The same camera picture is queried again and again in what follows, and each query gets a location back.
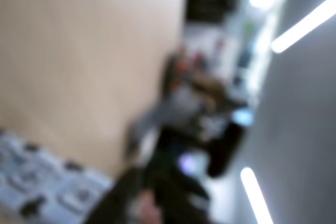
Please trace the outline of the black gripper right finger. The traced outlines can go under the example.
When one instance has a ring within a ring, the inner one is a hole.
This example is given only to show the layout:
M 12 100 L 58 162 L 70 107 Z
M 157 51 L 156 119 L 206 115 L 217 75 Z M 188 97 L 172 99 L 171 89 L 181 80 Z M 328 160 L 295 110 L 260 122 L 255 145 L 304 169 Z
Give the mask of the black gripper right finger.
M 163 223 L 210 223 L 206 213 L 193 206 L 177 184 L 163 175 L 154 179 L 154 198 Z

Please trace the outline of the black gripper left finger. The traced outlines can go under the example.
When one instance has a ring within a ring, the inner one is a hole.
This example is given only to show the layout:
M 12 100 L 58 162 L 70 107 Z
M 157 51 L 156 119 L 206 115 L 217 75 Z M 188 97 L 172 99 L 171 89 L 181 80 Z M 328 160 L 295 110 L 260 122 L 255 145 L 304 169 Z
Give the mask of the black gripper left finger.
M 144 169 L 131 167 L 94 207 L 86 223 L 131 223 L 134 203 L 143 189 Z

